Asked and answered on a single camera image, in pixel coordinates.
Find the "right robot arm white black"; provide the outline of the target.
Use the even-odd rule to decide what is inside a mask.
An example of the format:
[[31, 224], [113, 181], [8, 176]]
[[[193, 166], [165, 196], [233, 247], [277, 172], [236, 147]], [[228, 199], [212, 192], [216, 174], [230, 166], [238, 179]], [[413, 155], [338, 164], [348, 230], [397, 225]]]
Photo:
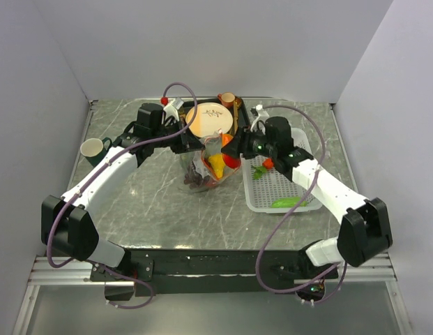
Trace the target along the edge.
[[393, 245], [385, 202], [367, 199], [323, 169], [312, 154], [294, 144], [285, 118], [267, 119], [262, 131], [238, 129], [222, 152], [232, 158], [271, 158], [276, 171], [307, 190], [337, 219], [338, 236], [316, 241], [298, 261], [304, 277], [314, 278], [324, 265], [332, 263], [359, 267]]

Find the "dark purple grapes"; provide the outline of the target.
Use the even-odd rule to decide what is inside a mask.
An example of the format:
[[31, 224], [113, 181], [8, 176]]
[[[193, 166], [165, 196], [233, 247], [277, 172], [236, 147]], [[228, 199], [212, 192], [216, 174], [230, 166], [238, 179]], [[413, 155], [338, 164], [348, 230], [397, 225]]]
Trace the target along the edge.
[[197, 171], [193, 161], [191, 161], [185, 169], [183, 183], [189, 185], [190, 188], [200, 188], [207, 186], [210, 181], [210, 176], [203, 176], [202, 173]]

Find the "orange carrot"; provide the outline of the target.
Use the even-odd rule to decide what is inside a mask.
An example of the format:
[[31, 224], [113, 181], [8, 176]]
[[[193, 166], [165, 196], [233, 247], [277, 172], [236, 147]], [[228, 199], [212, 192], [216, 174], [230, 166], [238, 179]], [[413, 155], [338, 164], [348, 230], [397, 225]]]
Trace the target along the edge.
[[271, 170], [271, 169], [274, 168], [274, 163], [273, 163], [273, 161], [272, 161], [271, 158], [267, 158], [267, 159], [262, 163], [262, 166], [263, 166], [264, 168], [266, 168], [267, 170]]

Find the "clear zip bag orange zipper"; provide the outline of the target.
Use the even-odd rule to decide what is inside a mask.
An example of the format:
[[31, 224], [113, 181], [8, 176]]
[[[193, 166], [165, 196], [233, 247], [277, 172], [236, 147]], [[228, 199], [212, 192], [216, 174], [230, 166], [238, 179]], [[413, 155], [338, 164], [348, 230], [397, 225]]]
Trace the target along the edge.
[[210, 181], [207, 184], [207, 186], [200, 187], [200, 188], [190, 188], [189, 185], [183, 184], [183, 188], [187, 191], [197, 193], [202, 191], [207, 191], [208, 189], [215, 188], [216, 186], [220, 185], [222, 182], [224, 182], [226, 179], [228, 179], [230, 176], [232, 176], [235, 172], [238, 171], [238, 169], [233, 170], [225, 166], [224, 169], [224, 176], [221, 179], [216, 179], [214, 176], [211, 167], [208, 163], [208, 157], [214, 154], [221, 154], [221, 148], [222, 148], [222, 140], [221, 135], [216, 137], [207, 137], [204, 139], [200, 139], [200, 142], [204, 145], [204, 148], [201, 151], [193, 151], [186, 154], [181, 154], [179, 163], [183, 170], [183, 174], [185, 175], [185, 169], [187, 168], [188, 164], [193, 161], [197, 171], [202, 173], [203, 176], [209, 175]]

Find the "green cucumber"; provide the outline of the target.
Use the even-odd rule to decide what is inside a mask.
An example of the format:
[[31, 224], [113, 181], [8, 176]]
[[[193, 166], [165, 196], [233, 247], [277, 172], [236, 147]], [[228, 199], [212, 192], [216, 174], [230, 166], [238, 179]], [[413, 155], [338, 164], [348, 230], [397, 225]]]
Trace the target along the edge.
[[300, 207], [306, 207], [307, 206], [306, 200], [301, 200], [300, 197], [295, 196], [295, 197], [277, 199], [271, 204], [271, 208], [274, 208], [274, 209], [292, 208], [292, 207], [296, 206], [296, 204], [299, 202], [301, 202]]

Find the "yellow pear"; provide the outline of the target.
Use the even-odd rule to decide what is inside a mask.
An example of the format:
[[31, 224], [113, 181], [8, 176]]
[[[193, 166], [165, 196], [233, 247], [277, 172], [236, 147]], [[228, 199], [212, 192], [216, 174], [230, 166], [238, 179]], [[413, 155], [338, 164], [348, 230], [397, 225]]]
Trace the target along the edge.
[[222, 154], [214, 154], [208, 157], [208, 163], [216, 179], [221, 179], [224, 176], [225, 162]]

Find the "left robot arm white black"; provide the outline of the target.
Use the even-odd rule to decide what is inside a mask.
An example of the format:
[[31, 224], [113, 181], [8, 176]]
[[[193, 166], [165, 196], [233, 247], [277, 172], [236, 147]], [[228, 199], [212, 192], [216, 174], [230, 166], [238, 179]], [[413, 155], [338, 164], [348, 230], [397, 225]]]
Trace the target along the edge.
[[107, 273], [121, 281], [136, 271], [131, 252], [99, 236], [93, 218], [102, 203], [125, 181], [156, 148], [169, 148], [175, 154], [200, 151], [203, 144], [191, 132], [197, 113], [187, 117], [177, 98], [161, 106], [144, 103], [136, 120], [129, 123], [105, 156], [87, 176], [61, 197], [48, 196], [41, 207], [41, 239], [47, 259], [58, 251], [69, 260], [90, 261], [106, 266]]

